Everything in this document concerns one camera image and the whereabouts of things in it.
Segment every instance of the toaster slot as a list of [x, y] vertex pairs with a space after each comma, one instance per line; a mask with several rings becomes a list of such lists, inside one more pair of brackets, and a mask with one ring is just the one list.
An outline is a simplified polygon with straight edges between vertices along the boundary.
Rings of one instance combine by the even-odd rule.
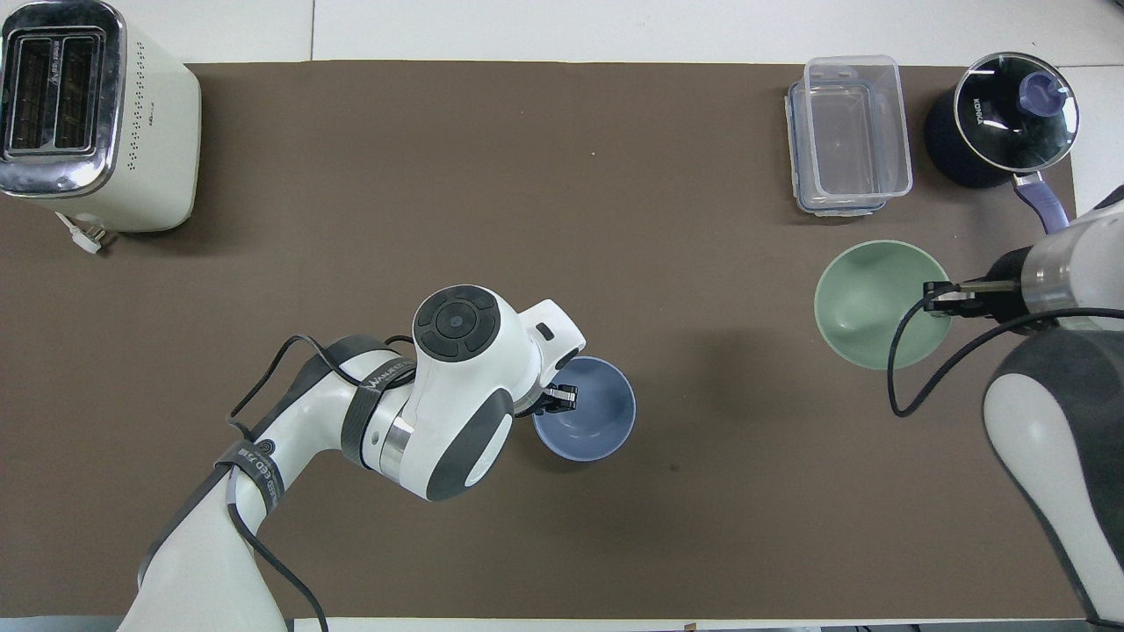
[[51, 39], [28, 37], [20, 39], [16, 55], [16, 85], [12, 94], [11, 136], [12, 150], [38, 150], [46, 141], [48, 121], [47, 89], [51, 76]]
[[58, 114], [55, 119], [56, 148], [85, 150], [90, 146], [98, 92], [97, 53], [98, 43], [93, 37], [67, 37], [63, 40]]

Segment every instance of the blue bowl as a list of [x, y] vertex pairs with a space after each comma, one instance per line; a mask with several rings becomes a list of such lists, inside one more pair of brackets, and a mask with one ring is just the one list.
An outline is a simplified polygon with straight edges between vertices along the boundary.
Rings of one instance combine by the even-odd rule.
[[588, 462], [624, 445], [636, 421], [636, 396], [624, 373], [605, 360], [579, 355], [553, 381], [578, 387], [578, 407], [535, 415], [535, 432], [552, 452]]

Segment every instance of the purple lid knob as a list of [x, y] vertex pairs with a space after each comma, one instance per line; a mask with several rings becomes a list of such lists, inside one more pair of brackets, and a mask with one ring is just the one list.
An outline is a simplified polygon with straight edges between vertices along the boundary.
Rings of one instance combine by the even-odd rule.
[[1035, 116], [1058, 115], [1068, 98], [1069, 90], [1053, 73], [1044, 70], [1027, 74], [1018, 84], [1018, 109]]

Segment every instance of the toaster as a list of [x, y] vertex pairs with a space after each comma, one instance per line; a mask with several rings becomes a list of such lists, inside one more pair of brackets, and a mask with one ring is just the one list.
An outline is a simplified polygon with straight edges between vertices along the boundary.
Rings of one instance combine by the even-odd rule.
[[0, 190], [107, 231], [178, 226], [199, 168], [199, 81], [109, 4], [3, 22]]

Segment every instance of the pot handle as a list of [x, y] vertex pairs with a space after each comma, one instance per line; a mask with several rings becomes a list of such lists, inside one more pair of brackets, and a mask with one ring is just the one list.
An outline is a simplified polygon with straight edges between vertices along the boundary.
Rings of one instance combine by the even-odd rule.
[[1039, 214], [1048, 235], [1069, 226], [1069, 217], [1066, 216], [1061, 200], [1037, 171], [1015, 174], [1015, 195]]

